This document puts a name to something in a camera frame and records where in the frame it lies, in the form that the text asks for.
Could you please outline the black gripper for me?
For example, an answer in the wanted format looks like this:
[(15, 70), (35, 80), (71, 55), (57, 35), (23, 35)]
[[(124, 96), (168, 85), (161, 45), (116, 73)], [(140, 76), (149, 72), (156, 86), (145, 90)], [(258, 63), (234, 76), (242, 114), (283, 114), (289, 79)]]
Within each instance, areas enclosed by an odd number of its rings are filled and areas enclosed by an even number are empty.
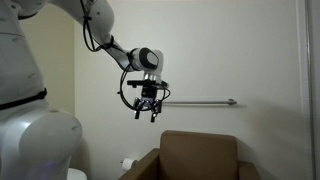
[(157, 88), (154, 86), (143, 86), (141, 97), (134, 100), (135, 119), (139, 119), (140, 111), (152, 111), (151, 123), (155, 122), (157, 115), (161, 112), (162, 102), (156, 98)]

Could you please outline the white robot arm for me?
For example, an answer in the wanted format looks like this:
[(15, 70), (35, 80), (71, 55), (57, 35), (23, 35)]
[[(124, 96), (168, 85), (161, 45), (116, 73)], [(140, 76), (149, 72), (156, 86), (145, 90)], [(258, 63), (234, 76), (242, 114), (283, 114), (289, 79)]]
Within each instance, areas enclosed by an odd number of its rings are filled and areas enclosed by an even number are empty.
[(114, 14), (106, 0), (0, 0), (1, 180), (67, 180), (82, 127), (71, 114), (48, 108), (47, 90), (20, 21), (53, 4), (83, 26), (126, 72), (143, 71), (136, 111), (159, 112), (163, 54), (159, 50), (122, 49), (110, 34)]

